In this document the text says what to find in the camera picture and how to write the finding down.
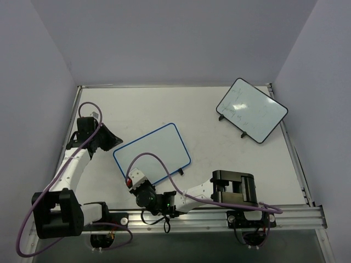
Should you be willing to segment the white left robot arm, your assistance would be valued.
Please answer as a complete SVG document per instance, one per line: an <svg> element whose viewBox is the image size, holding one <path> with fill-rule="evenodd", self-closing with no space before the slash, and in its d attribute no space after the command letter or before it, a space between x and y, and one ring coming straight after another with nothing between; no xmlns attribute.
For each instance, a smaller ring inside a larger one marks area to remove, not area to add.
<svg viewBox="0 0 351 263"><path fill-rule="evenodd" d="M66 145L64 159L49 190L32 196L40 239L79 236L90 224L99 230L110 225L111 216L105 202L79 204L75 191L96 150L109 151L122 142L94 117L77 119L77 131Z"/></svg>

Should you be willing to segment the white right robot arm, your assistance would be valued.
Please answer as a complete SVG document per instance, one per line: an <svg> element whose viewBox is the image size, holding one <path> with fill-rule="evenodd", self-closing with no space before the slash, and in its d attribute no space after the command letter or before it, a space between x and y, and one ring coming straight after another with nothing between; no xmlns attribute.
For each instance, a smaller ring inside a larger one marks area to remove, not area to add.
<svg viewBox="0 0 351 263"><path fill-rule="evenodd" d="M127 179L127 187L135 195L136 204L154 216L175 218L211 204L244 210L244 221L250 226L256 226L263 220L263 212L257 208L254 177L247 173L215 170L209 180L198 186L157 193L156 187L143 172L135 168Z"/></svg>

